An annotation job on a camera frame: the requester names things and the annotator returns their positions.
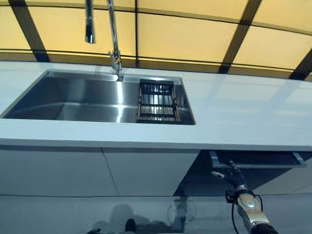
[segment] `countertop edge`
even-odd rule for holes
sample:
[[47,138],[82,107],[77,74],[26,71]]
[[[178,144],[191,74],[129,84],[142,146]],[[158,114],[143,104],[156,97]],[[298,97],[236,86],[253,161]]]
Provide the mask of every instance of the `countertop edge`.
[[253,150],[253,151],[299,151],[312,152],[312,145],[238,145],[209,143],[171,142],[117,142],[117,141],[72,141],[44,139],[0,138],[0,145],[10,146],[51,146],[51,147],[90,147],[90,148],[145,148],[145,149],[194,149],[194,150]]

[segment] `floor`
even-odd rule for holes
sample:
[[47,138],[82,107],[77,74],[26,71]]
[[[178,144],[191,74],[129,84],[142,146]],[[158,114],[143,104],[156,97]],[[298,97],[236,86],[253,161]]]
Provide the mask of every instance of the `floor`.
[[[265,214],[280,233],[312,233],[312,194],[263,196],[263,201]],[[86,234],[94,228],[118,234],[129,218],[136,221],[139,234],[234,234],[231,205],[223,197],[0,196],[1,234]],[[235,219],[246,234],[236,211]]]

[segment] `white countertop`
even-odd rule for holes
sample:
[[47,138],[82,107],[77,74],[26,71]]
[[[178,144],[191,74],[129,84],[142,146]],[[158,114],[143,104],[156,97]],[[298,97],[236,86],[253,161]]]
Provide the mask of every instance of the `white countertop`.
[[[112,71],[61,63],[0,62],[0,113],[45,70]],[[124,68],[182,77],[196,125],[0,119],[0,145],[312,151],[312,83]]]

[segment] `cabinet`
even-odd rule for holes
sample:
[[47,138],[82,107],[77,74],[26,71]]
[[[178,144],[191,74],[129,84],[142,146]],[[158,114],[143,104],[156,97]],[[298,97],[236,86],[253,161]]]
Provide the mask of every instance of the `cabinet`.
[[100,148],[0,146],[0,194],[114,196]]
[[[219,152],[219,156],[231,157],[234,162],[244,164],[282,164],[293,159],[284,158],[281,152],[253,152],[253,158],[247,151]],[[312,184],[312,155],[311,152],[301,152],[300,155],[307,164],[303,168],[293,169],[241,169],[247,185],[256,194],[280,195],[294,191],[305,193],[308,185]],[[209,151],[202,150],[180,183],[175,192],[176,196],[186,193],[189,196],[224,196],[226,189],[233,189],[230,184],[211,175],[211,171],[220,171],[212,167]]]
[[105,149],[122,196],[172,196],[199,150]]

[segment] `black cable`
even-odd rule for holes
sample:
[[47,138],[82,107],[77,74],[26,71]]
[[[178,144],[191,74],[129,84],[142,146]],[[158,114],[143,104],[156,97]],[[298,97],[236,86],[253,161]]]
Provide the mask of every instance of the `black cable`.
[[261,211],[263,212],[263,202],[262,202],[262,198],[260,197],[260,195],[254,195],[260,198],[260,202],[261,202]]
[[234,226],[234,229],[235,229],[235,232],[236,234],[239,234],[237,228],[236,228],[236,225],[235,225],[235,220],[234,220],[234,203],[232,203],[232,223],[233,223],[233,226]]

